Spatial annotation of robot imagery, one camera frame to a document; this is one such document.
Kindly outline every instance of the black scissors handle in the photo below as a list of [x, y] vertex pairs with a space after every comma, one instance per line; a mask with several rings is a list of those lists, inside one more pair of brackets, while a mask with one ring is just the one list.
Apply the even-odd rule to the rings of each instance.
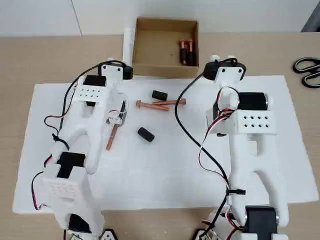
[[[305, 68], [299, 68], [298, 65], [303, 62], [313, 63], [313, 65], [307, 66]], [[309, 57], [309, 56], [302, 57], [302, 58], [298, 59], [297, 61], [295, 61], [295, 63], [292, 66], [292, 69], [297, 74], [303, 74], [303, 73], [307, 73], [307, 72], [312, 73], [312, 72], [320, 69], [320, 58]]]
[[[299, 68], [299, 64], [303, 62], [309, 62], [312, 63], [311, 65], [305, 67], [305, 68]], [[297, 74], [303, 74], [303, 73], [310, 73], [309, 75], [306, 75], [302, 78], [302, 84], [311, 89], [317, 89], [320, 88], [319, 84], [311, 84], [308, 82], [310, 79], [314, 79], [316, 77], [320, 76], [320, 58], [316, 57], [302, 57], [298, 59], [292, 66], [292, 69]]]
[[320, 88], [320, 83], [318, 83], [318, 84], [310, 84], [310, 83], [308, 83], [309, 79], [314, 79], [316, 77], [320, 77], [320, 71], [316, 71], [315, 73], [312, 73], [310, 75], [304, 76], [302, 78], [302, 80], [301, 80], [302, 84], [305, 87], [310, 88], [310, 89], [318, 89], [318, 88]]

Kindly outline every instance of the wooden table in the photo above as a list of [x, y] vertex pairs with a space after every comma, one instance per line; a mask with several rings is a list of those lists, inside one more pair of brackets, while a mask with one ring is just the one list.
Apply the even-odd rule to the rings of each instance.
[[[62, 239], [53, 214], [12, 212], [19, 159], [34, 85], [70, 83], [79, 73], [107, 57], [121, 59], [121, 35], [0, 38], [0, 239]], [[200, 34], [200, 70], [211, 54], [235, 55], [246, 75], [285, 75], [317, 185], [320, 185], [320, 90], [301, 84], [292, 72], [300, 56], [320, 56], [319, 33]], [[319, 202], [291, 204], [290, 240], [320, 239]], [[120, 240], [189, 240], [208, 208], [108, 211], [106, 227]]]

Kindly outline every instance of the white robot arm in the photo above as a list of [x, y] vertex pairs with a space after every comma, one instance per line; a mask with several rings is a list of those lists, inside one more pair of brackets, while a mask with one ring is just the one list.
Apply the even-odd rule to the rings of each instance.
[[[277, 231], [278, 226], [288, 224], [289, 211], [278, 164], [276, 116], [271, 97], [264, 92], [238, 92], [237, 84], [243, 79], [246, 67], [234, 56], [218, 60], [218, 56], [212, 56], [203, 76], [220, 89], [216, 103], [207, 111], [208, 125], [224, 110], [229, 113], [228, 118], [209, 128], [207, 133], [229, 136], [231, 173], [226, 199], [240, 231], [228, 240], [287, 240], [286, 235]], [[246, 189], [253, 173], [260, 177], [269, 194], [269, 206], [246, 205]], [[197, 240], [209, 239], [204, 231], [195, 236]]]
[[[83, 240], [97, 239], [104, 229], [105, 219], [92, 195], [88, 175], [97, 170], [105, 145], [104, 128], [121, 124], [124, 119], [123, 106], [127, 103], [119, 97], [117, 85], [123, 80], [124, 71], [130, 71], [126, 74], [132, 78], [132, 68], [109, 62], [112, 61], [99, 66], [99, 76], [78, 78], [64, 125], [51, 149], [52, 159], [42, 177], [49, 205], [60, 227]], [[69, 146], [82, 135], [89, 140], [87, 153], [70, 152]]]

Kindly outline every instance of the cardboard box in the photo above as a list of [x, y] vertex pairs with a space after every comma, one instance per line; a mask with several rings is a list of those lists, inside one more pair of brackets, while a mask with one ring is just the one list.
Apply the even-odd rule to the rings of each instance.
[[[180, 63], [181, 39], [194, 41], [194, 66], [183, 66]], [[194, 78], [199, 69], [198, 22], [138, 17], [132, 66], [135, 75]]]

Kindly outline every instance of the white foam board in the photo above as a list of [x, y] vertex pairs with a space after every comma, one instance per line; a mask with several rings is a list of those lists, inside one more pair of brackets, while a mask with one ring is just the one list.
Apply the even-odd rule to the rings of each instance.
[[[152, 91], [168, 93], [177, 99], [191, 79], [143, 79], [124, 81], [120, 91], [128, 96], [129, 109], [125, 124], [117, 131], [110, 152], [101, 152], [98, 170], [89, 176], [94, 197], [103, 210], [133, 210], [162, 208], [195, 208], [219, 206], [225, 184], [215, 174], [200, 168], [198, 147], [184, 134], [170, 112], [137, 108], [136, 100], [152, 102]], [[14, 194], [15, 213], [47, 213], [35, 211], [31, 197], [31, 180], [43, 169], [43, 161], [53, 144], [52, 130], [43, 119], [61, 112], [68, 84], [37, 84], [34, 88], [25, 139], [21, 153]], [[278, 160], [284, 175], [288, 203], [317, 201], [319, 194], [310, 161], [302, 140], [292, 99], [283, 76], [247, 76], [238, 86], [240, 91], [266, 92], [273, 97], [273, 110], [278, 129]], [[206, 110], [217, 94], [213, 82], [200, 79], [185, 94], [187, 105], [178, 109], [181, 121], [189, 132], [202, 140], [206, 130]], [[149, 143], [137, 134], [144, 127], [155, 135]], [[103, 133], [107, 144], [111, 128]], [[86, 152], [88, 144], [81, 137], [72, 151]], [[229, 139], [211, 135], [205, 144], [209, 152], [230, 172]], [[216, 166], [202, 154], [207, 168]], [[40, 179], [34, 184], [37, 202], [47, 201]], [[267, 204], [268, 194], [260, 179], [252, 175], [246, 194], [247, 204]]]

